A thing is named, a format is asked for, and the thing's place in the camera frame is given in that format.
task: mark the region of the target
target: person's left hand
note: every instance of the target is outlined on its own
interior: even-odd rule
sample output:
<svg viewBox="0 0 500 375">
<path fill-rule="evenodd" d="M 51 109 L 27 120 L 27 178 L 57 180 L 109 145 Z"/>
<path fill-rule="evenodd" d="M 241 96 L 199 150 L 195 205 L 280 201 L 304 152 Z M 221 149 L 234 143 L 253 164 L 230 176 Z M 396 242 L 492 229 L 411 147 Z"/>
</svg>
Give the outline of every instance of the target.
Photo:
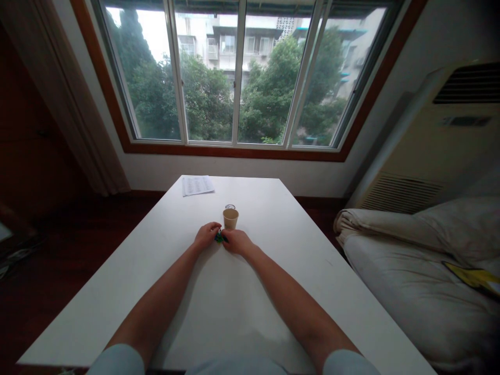
<svg viewBox="0 0 500 375">
<path fill-rule="evenodd" d="M 193 245 L 200 251 L 206 249 L 214 241 L 221 226 L 215 221 L 202 226 L 194 239 Z"/>
</svg>

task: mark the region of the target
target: paper sheet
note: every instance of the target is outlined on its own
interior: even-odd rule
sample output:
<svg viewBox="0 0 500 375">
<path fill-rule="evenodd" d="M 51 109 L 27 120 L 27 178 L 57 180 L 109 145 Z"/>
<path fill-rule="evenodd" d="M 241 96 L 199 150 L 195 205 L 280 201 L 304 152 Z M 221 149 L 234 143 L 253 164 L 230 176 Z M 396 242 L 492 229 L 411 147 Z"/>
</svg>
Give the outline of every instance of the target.
<svg viewBox="0 0 500 375">
<path fill-rule="evenodd" d="M 192 176 L 182 178 L 182 196 L 212 193 L 215 191 L 210 176 Z"/>
</svg>

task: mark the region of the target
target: sky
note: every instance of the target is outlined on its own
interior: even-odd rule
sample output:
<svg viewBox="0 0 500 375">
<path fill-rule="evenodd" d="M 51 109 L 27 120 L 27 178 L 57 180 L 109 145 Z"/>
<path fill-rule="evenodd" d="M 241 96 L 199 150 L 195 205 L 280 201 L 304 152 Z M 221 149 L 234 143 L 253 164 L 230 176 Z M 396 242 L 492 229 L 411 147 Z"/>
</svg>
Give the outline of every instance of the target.
<svg viewBox="0 0 500 375">
<path fill-rule="evenodd" d="M 106 10 L 111 13 L 115 24 L 120 26 L 120 9 L 106 7 Z M 142 27 L 142 34 L 155 60 L 157 62 L 162 61 L 164 53 L 170 56 L 165 13 L 161 11 L 138 10 L 137 15 Z"/>
</svg>

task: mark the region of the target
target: beige cup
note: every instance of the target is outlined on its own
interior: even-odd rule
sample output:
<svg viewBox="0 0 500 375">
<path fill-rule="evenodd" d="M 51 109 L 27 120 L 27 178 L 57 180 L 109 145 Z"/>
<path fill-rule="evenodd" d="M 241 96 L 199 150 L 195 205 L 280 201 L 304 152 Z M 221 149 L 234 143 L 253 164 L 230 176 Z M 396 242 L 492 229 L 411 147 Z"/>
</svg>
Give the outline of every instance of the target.
<svg viewBox="0 0 500 375">
<path fill-rule="evenodd" d="M 236 229 L 236 222 L 238 221 L 238 216 L 240 215 L 238 211 L 234 208 L 228 208 L 222 212 L 222 215 L 224 216 L 224 228 Z"/>
</svg>

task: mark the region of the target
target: wooden window trim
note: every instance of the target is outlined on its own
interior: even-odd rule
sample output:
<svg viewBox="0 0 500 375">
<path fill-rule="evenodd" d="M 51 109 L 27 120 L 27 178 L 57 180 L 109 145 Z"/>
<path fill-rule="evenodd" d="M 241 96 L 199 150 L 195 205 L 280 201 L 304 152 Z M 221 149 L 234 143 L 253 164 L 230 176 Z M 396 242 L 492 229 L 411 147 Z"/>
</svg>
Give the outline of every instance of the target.
<svg viewBox="0 0 500 375">
<path fill-rule="evenodd" d="M 111 118 L 118 133 L 123 151 L 126 154 L 165 154 L 165 155 L 192 155 L 192 156 L 215 156 L 234 157 L 248 159 L 280 159 L 280 160 L 307 160 L 307 161 L 332 161 L 343 163 L 361 131 L 365 121 L 373 108 L 389 74 L 396 63 L 408 37 L 411 34 L 420 14 L 422 13 L 427 0 L 412 0 L 409 4 L 401 23 L 387 49 L 382 63 L 375 75 L 370 88 L 363 100 L 360 109 L 354 119 L 353 125 L 347 134 L 345 142 L 339 152 L 320 151 L 294 151 L 294 150 L 273 150 L 273 149 L 250 149 L 250 148 L 225 148 L 207 147 L 193 145 L 162 145 L 132 143 L 127 133 L 127 125 L 122 116 L 118 99 L 111 82 L 111 78 L 106 67 L 103 52 L 99 46 L 99 41 L 94 30 L 92 18 L 85 4 L 85 0 L 70 0 L 76 16 L 78 25 L 83 35 L 83 39 L 89 51 L 92 64 L 94 65 L 97 78 L 106 100 Z"/>
</svg>

